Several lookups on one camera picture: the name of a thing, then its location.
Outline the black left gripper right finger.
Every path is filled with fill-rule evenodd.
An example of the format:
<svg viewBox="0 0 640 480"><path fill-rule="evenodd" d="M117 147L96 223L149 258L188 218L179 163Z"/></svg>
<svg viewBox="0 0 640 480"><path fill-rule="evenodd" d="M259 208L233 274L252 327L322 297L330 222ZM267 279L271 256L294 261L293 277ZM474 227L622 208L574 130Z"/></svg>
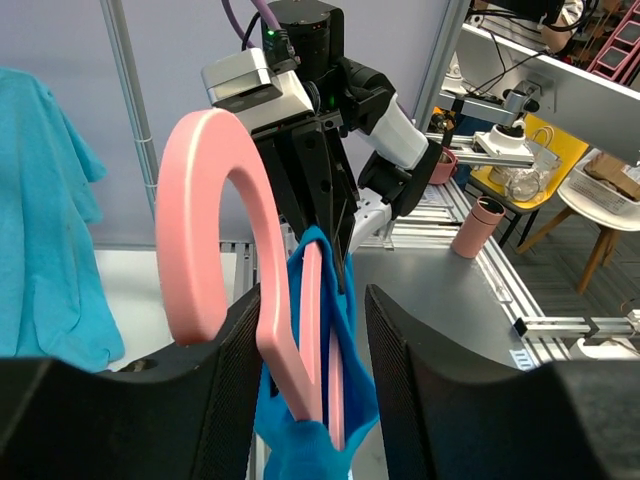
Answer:
<svg viewBox="0 0 640 480"><path fill-rule="evenodd" d="M639 365L522 371L407 313L376 285L365 317L393 479L635 479Z"/></svg>

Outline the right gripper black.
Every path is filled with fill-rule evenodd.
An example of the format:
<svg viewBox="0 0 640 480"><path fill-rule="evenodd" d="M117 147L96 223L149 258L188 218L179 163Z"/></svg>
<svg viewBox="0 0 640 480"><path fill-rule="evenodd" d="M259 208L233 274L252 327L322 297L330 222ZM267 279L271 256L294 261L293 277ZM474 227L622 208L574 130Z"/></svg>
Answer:
<svg viewBox="0 0 640 480"><path fill-rule="evenodd" d="M311 94L293 70L249 72L256 105L249 109L249 133L268 174L279 213L294 231L319 227L331 244L338 289L346 290L346 257L355 227L358 193L339 132L338 113L318 114ZM322 120L283 130L303 120Z"/></svg>

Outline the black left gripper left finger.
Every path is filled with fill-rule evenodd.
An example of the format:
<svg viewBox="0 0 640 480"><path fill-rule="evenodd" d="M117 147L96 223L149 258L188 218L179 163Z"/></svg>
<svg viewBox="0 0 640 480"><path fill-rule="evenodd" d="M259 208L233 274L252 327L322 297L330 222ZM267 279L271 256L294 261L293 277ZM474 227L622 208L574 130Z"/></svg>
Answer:
<svg viewBox="0 0 640 480"><path fill-rule="evenodd" d="M261 359L260 293L210 342L171 344L118 372L53 358L1 363L5 479L241 479Z"/></svg>

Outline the dark blue t shirt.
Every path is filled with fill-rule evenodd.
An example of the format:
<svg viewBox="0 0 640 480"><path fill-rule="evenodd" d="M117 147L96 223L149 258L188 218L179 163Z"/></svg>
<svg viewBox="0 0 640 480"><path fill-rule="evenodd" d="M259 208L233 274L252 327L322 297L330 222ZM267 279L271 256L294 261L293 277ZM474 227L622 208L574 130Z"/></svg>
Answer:
<svg viewBox="0 0 640 480"><path fill-rule="evenodd" d="M339 290L331 242L317 226L308 228L287 261L293 336L299 338L300 305L305 248L317 245L322 251L320 290L323 420L294 420L282 395L271 394L268 367L263 367L258 394L255 430L271 452L265 479L347 479L356 451L379 421L376 388L356 348L357 302L353 263L345 257L344 290ZM333 418L329 408L330 333L341 348L344 446L336 449L327 424Z"/></svg>

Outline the pink plastic hanger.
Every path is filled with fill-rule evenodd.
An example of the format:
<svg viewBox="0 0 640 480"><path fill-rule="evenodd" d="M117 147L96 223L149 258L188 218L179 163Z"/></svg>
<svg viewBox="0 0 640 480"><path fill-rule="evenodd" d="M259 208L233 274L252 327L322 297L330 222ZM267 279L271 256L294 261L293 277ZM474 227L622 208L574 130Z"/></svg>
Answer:
<svg viewBox="0 0 640 480"><path fill-rule="evenodd" d="M227 312L219 243L220 202L231 181L249 215L261 274L258 350L292 416L323 420L320 290L322 252L305 248L299 338L291 327L285 248L277 208L260 155L242 123L228 111L189 113L166 144L156 188L155 235L160 286L174 340L210 341ZM330 438L344 446L342 358L330 335Z"/></svg>

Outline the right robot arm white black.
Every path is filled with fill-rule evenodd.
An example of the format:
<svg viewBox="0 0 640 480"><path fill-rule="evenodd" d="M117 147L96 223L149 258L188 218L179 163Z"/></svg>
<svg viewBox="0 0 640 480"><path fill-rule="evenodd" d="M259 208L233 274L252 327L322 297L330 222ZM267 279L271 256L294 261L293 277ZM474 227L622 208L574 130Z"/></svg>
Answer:
<svg viewBox="0 0 640 480"><path fill-rule="evenodd" d="M343 11L323 1L258 1L267 65L281 97L247 123L276 205L296 236L319 227L338 284L346 257L418 204L443 148L405 115L381 72L344 53Z"/></svg>

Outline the light teal t shirt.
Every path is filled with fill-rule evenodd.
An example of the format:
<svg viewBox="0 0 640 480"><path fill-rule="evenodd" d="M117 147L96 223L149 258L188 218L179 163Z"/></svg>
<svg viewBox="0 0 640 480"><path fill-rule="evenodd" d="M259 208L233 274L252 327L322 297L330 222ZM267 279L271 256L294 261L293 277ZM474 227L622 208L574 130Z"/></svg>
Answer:
<svg viewBox="0 0 640 480"><path fill-rule="evenodd" d="M99 372L124 356L89 231L106 169L33 75L1 71L1 354Z"/></svg>

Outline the pink bowl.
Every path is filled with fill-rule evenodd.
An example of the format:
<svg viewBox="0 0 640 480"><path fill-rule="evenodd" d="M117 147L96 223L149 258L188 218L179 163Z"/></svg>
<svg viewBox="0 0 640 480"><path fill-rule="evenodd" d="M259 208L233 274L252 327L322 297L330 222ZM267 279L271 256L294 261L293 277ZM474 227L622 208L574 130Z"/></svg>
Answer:
<svg viewBox="0 0 640 480"><path fill-rule="evenodd" d="M448 148L442 147L442 153L429 179L430 185L446 184L456 173L458 159Z"/></svg>

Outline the pink cylinder cup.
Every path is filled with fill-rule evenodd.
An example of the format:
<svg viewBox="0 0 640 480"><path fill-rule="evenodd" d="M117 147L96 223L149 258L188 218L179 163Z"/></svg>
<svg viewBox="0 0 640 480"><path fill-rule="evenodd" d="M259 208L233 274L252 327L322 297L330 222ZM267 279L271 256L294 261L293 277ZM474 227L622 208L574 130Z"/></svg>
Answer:
<svg viewBox="0 0 640 480"><path fill-rule="evenodd" d="M451 248L463 258L475 258L504 215L505 208L500 202L488 196L478 197L453 239Z"/></svg>

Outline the white chair wooden legs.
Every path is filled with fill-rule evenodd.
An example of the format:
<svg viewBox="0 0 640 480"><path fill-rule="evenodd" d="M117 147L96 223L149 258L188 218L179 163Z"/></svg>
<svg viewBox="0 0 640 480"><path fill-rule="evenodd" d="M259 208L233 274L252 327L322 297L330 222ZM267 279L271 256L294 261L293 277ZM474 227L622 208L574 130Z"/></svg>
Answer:
<svg viewBox="0 0 640 480"><path fill-rule="evenodd" d="M518 254L526 252L572 215L581 216L596 224L600 233L576 287L576 291L579 294L583 294L587 289L596 268L599 265L606 266L609 263L615 253L620 235L623 232L639 231L638 206L634 210L621 209L615 213L605 207L603 202L598 203L595 201L595 196L593 195L596 185L595 180L591 179L592 186L586 187L588 176L583 172L582 168L599 154L599 150L592 149L569 172L556 191L565 204L564 209L516 250Z"/></svg>

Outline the yellow chair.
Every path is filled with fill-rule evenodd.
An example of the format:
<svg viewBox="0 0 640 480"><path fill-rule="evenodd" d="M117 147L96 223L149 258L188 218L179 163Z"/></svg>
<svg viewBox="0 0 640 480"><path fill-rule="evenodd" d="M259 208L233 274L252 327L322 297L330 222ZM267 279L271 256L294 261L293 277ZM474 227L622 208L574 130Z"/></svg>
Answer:
<svg viewBox="0 0 640 480"><path fill-rule="evenodd" d="M498 244L504 246L523 217L527 223L520 243L528 236L541 207L551 199L589 145L529 114L525 117L527 146L534 163L529 168L480 167L472 171L467 186L500 202L509 225Z"/></svg>

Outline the white plastic basket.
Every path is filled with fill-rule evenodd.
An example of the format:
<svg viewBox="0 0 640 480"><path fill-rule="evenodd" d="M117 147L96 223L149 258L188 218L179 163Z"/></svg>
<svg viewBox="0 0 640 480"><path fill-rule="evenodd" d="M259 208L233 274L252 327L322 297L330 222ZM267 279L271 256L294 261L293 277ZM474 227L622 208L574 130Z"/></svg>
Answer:
<svg viewBox="0 0 640 480"><path fill-rule="evenodd" d="M638 213L638 201L625 197L586 174L585 166L600 153L600 150L592 149L578 161L567 177L569 187L612 214L623 216Z"/></svg>

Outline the grey metal frame post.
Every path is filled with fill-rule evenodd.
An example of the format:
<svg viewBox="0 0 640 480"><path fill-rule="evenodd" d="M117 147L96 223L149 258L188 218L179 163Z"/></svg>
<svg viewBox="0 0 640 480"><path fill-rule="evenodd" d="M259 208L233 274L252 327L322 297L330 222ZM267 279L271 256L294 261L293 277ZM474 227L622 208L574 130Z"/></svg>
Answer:
<svg viewBox="0 0 640 480"><path fill-rule="evenodd" d="M116 244L154 244L156 184L159 160L142 93L124 3L100 3L131 138L128 147L116 154L109 184Z"/></svg>

